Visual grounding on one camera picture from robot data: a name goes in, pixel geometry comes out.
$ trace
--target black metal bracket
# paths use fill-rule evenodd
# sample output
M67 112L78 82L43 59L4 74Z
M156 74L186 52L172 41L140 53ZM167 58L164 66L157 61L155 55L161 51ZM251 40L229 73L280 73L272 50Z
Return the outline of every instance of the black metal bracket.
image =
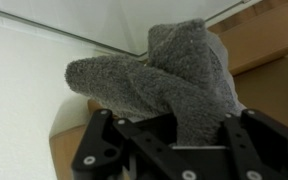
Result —
M172 114L132 123L96 111L72 163L74 179L119 179L124 167L137 180L288 180L288 128L260 111L223 116L210 147L171 148L176 127Z

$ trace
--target brown cardboard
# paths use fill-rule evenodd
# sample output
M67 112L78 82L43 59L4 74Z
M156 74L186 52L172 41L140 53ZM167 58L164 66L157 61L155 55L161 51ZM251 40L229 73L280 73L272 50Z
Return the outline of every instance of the brown cardboard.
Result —
M229 52L233 75L288 54L288 4L219 35Z
M239 100L288 126L288 58L235 77Z

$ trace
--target fuzzy gray cloth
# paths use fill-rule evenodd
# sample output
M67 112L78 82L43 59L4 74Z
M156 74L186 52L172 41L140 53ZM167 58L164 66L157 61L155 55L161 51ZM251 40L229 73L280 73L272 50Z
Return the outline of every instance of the fuzzy gray cloth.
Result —
M174 113L178 145L214 144L225 113L243 109L224 46L200 19L154 26L148 39L148 66L124 55L78 60L67 67L68 85L120 117Z

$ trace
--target white wall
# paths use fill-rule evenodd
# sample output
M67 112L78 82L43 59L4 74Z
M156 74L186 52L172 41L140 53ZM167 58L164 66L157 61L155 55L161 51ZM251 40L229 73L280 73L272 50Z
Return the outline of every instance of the white wall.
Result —
M82 43L0 27L0 179L56 179L48 134L61 103L74 95L65 67L94 54Z
M260 0L240 4L214 24ZM0 0L0 9L119 49L142 54L151 26L207 19L242 0ZM17 23L5 19L9 26Z

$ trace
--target wooden surface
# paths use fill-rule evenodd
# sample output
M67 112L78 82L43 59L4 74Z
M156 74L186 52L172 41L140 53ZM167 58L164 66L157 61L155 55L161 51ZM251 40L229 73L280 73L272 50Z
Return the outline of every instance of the wooden surface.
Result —
M288 3L288 0L263 0L254 6L251 6L247 9L245 9L242 12L239 12L211 27L209 27L209 30L219 34L224 31L227 31L243 22L246 22L250 19L252 19L255 16L258 16L260 14L263 14L271 9L274 9L282 4Z
M85 132L86 125L57 134L50 139L53 163L58 180L71 180L71 162Z

